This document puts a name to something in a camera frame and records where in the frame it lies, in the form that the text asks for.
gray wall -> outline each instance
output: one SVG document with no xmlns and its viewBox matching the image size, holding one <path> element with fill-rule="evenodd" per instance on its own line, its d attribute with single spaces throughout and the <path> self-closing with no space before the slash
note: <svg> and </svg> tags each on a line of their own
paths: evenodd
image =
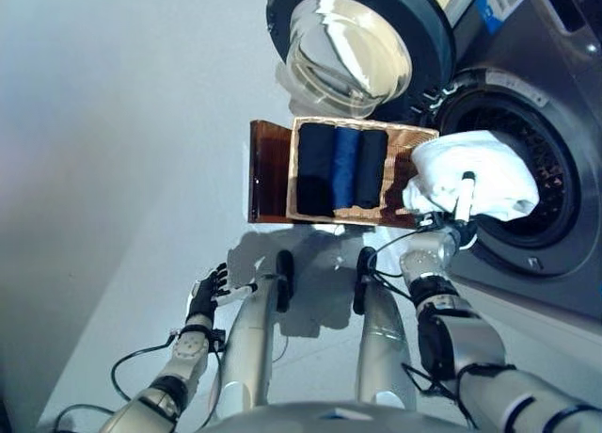
<svg viewBox="0 0 602 433">
<path fill-rule="evenodd" d="M 182 252 L 216 259 L 240 235 L 248 122 L 290 122 L 264 1 L 0 0 L 0 375 L 17 431 L 182 167 L 194 215 L 175 228 L 176 202 L 160 220 Z"/>
</svg>

washing machine drum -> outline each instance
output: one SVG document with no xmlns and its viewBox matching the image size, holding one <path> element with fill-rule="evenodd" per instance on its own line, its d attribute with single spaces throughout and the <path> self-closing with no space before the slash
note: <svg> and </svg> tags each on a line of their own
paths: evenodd
<svg viewBox="0 0 602 433">
<path fill-rule="evenodd" d="M 287 88 L 329 115 L 408 120 L 454 73 L 436 0 L 268 0 L 266 16 Z"/>
<path fill-rule="evenodd" d="M 423 125 L 441 135 L 490 130 L 523 159 L 540 202 L 529 216 L 514 221 L 479 216 L 479 243 L 471 250 L 505 271 L 560 276 L 587 259 L 596 240 L 598 199 L 584 195 L 588 190 L 582 182 L 589 180 L 589 169 L 576 164 L 579 149 L 569 149 L 565 139 L 573 127 L 555 114 L 554 103 L 539 106 L 518 91 L 489 84 L 487 74 L 495 71 L 457 74 L 453 92 Z"/>
</svg>

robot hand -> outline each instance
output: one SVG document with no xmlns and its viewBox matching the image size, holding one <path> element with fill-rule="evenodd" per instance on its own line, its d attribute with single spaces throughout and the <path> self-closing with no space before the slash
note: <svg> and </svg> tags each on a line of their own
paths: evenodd
<svg viewBox="0 0 602 433">
<path fill-rule="evenodd" d="M 252 282 L 241 287 L 230 284 L 228 267 L 222 263 L 213 270 L 207 278 L 197 281 L 193 286 L 188 301 L 188 315 L 203 314 L 214 317 L 215 309 L 237 299 L 242 299 L 257 290 L 257 284 Z"/>
</svg>

folded blue clothing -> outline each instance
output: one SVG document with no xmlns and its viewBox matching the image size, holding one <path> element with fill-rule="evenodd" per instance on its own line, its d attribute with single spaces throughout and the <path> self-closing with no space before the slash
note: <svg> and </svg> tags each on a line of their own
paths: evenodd
<svg viewBox="0 0 602 433">
<path fill-rule="evenodd" d="M 334 152 L 330 171 L 332 204 L 334 209 L 354 205 L 357 148 L 360 132 L 347 127 L 335 129 Z"/>
</svg>

robotic arm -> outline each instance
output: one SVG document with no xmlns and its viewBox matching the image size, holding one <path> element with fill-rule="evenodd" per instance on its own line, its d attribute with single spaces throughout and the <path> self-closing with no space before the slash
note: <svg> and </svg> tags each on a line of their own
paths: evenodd
<svg viewBox="0 0 602 433">
<path fill-rule="evenodd" d="M 446 268 L 466 243 L 467 226 L 456 220 L 414 235 L 400 259 L 422 366 L 484 431 L 597 431 L 600 409 L 508 365 L 499 335 L 454 289 Z"/>
<path fill-rule="evenodd" d="M 257 289 L 255 284 L 229 288 L 227 276 L 226 265 L 222 264 L 195 284 L 171 359 L 148 388 L 109 419 L 102 433 L 174 431 L 207 368 L 207 355 L 221 351 L 226 340 L 225 331 L 213 329 L 215 309 Z"/>
<path fill-rule="evenodd" d="M 400 258 L 405 283 L 416 307 L 422 366 L 435 382 L 454 393 L 460 409 L 481 430 L 598 431 L 602 425 L 602 410 L 570 397 L 539 377 L 509 365 L 503 342 L 497 332 L 453 287 L 447 267 L 460 249 L 470 246 L 476 232 L 474 223 L 469 221 L 473 186 L 474 176 L 465 174 L 455 218 L 444 220 L 441 214 L 427 216 L 425 219 L 431 223 L 426 228 L 429 231 L 414 234 L 407 251 Z M 213 329 L 215 309 L 235 298 L 255 292 L 258 288 L 252 283 L 230 290 L 226 285 L 226 276 L 226 267 L 221 265 L 195 287 L 185 326 L 173 347 L 170 361 L 147 389 L 113 415 L 104 425 L 102 433 L 174 431 L 207 367 L 207 354 L 219 351 L 224 344 L 224 332 Z M 230 367 L 226 366 L 228 375 L 225 375 L 225 381 L 231 389 L 255 388 L 262 395 L 267 391 L 269 371 L 266 370 L 267 367 L 261 367 L 260 358 L 267 356 L 266 350 L 271 350 L 272 325 L 267 319 L 276 307 L 273 294 L 274 291 L 270 289 L 257 291 L 243 304 L 232 327 L 229 353 L 238 350 L 238 354 L 231 355 Z M 387 337 L 391 335 L 391 330 L 385 326 L 387 319 L 394 318 L 395 315 L 387 315 L 387 312 L 380 310 L 374 313 L 368 328 L 369 335 L 381 337 L 383 331 L 387 332 Z M 381 345 L 362 339 L 360 348 L 365 346 L 372 351 L 376 350 L 377 354 L 392 352 L 392 348 L 383 348 Z M 242 356 L 245 356 L 244 362 L 238 361 Z M 393 369 L 396 367 L 395 357 L 391 358 Z M 389 370 L 384 371 L 383 375 L 390 377 Z M 237 394 L 243 398 L 236 399 Z M 336 404 L 301 404 L 298 409 L 304 415 L 299 417 L 300 411 L 286 405 L 254 410 L 266 401 L 256 397 L 257 400 L 253 399 L 253 403 L 250 403 L 248 394 L 245 391 L 230 391 L 230 396 L 226 397 L 228 400 L 224 403 L 234 403 L 235 409 L 223 411 L 229 414 L 222 416 L 221 421 L 228 420 L 230 416 L 232 420 L 237 420 L 232 423 L 222 422 L 213 427 L 212 431 L 263 431 L 271 423 L 279 422 L 278 419 L 289 419 L 291 416 L 294 418 L 291 420 L 293 425 L 311 425 L 312 431 L 342 431 L 334 427 L 346 428 L 344 425 L 347 425 L 326 423 L 323 429 L 318 428 L 316 416 L 338 409 Z M 380 431 L 379 428 L 384 424 L 391 428 L 392 418 L 389 419 L 388 416 L 399 415 L 400 412 L 398 409 L 392 409 L 395 413 L 372 411 L 371 407 L 371 404 L 365 403 L 348 407 L 351 411 L 364 410 L 370 413 L 368 417 L 373 418 L 373 424 L 365 420 L 359 421 L 365 431 Z M 318 414 L 311 414 L 313 409 L 317 409 Z M 411 422 L 419 422 L 419 418 L 413 419 Z M 427 420 L 424 422 L 424 426 L 432 425 Z M 399 425 L 399 429 L 405 430 L 404 425 Z"/>
</svg>

